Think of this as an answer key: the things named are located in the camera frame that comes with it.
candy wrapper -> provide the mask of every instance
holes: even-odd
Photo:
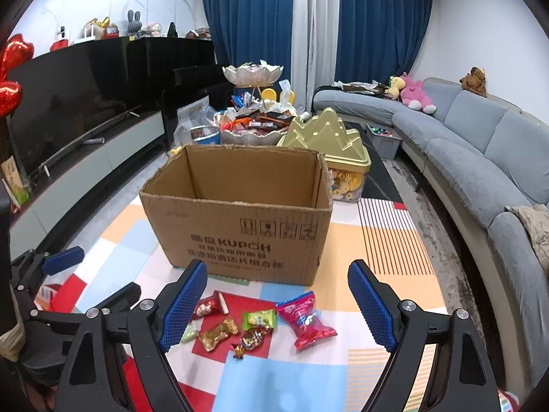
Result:
[[[187,325],[187,328],[183,333],[183,336],[181,338],[181,343],[185,344],[187,342],[190,342],[194,340],[197,336],[198,336],[198,329],[193,324],[190,323],[189,325]]]
[[[223,322],[217,324],[213,329],[198,333],[198,339],[200,339],[207,352],[212,352],[221,341],[224,341],[232,334],[238,334],[237,323],[231,316],[227,316]]]
[[[237,359],[242,359],[244,353],[259,347],[265,336],[271,332],[271,327],[259,327],[258,329],[245,331],[242,335],[241,343],[233,344],[234,357]]]
[[[309,291],[294,299],[275,305],[275,309],[292,326],[297,340],[294,345],[301,350],[317,340],[337,336],[337,331],[322,323],[315,308],[315,293]]]
[[[227,308],[225,298],[219,291],[214,291],[210,297],[199,300],[191,319],[200,319],[212,313],[229,314],[229,308]]]
[[[257,327],[270,327],[276,328],[276,311],[264,310],[255,311],[253,313],[244,312],[242,314],[242,329],[247,331],[249,329],[256,329]]]

pink plush toy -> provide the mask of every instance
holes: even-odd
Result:
[[[427,115],[432,115],[436,111],[436,107],[423,91],[423,81],[416,82],[406,73],[401,78],[406,82],[406,88],[400,92],[402,103],[412,110],[421,110]]]

gray bunny plush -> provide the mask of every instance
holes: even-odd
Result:
[[[128,35],[133,35],[134,37],[137,35],[141,27],[143,26],[143,23],[139,21],[141,18],[141,12],[137,11],[135,13],[135,20],[133,19],[133,10],[128,11]]]

blue gripper pad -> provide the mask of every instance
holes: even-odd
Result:
[[[394,335],[393,317],[358,264],[351,264],[347,279],[351,293],[368,324],[375,342],[385,347],[385,350],[389,353],[394,352],[397,339]]]
[[[162,336],[158,340],[164,352],[179,344],[190,318],[208,284],[206,264],[200,262],[164,316]]]
[[[84,250],[79,246],[75,246],[61,253],[46,257],[42,264],[42,272],[53,276],[58,272],[82,263],[82,260],[84,260]]]

red balloon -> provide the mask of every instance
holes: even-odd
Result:
[[[0,118],[9,115],[23,100],[23,88],[17,82],[0,82]]]
[[[5,81],[8,71],[31,60],[34,56],[34,45],[23,40],[21,34],[16,34],[6,43],[0,58],[0,82]]]

